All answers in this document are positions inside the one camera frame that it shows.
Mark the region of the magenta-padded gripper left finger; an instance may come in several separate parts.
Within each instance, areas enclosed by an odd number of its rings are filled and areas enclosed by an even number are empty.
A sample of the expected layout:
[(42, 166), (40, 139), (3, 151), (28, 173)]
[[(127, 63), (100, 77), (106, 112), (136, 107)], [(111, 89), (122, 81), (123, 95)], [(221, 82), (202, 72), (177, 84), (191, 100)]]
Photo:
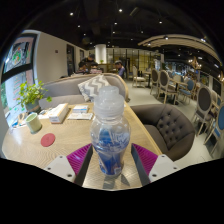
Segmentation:
[(93, 154), (92, 144), (87, 144), (71, 154), (57, 156), (45, 170), (82, 186)]

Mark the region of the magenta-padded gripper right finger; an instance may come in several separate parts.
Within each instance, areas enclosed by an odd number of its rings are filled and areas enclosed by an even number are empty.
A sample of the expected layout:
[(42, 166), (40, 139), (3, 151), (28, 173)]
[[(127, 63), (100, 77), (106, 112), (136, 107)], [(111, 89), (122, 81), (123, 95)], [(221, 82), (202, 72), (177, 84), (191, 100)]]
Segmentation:
[(131, 145), (131, 154), (143, 186), (179, 170), (179, 167), (165, 154), (156, 155), (137, 144)]

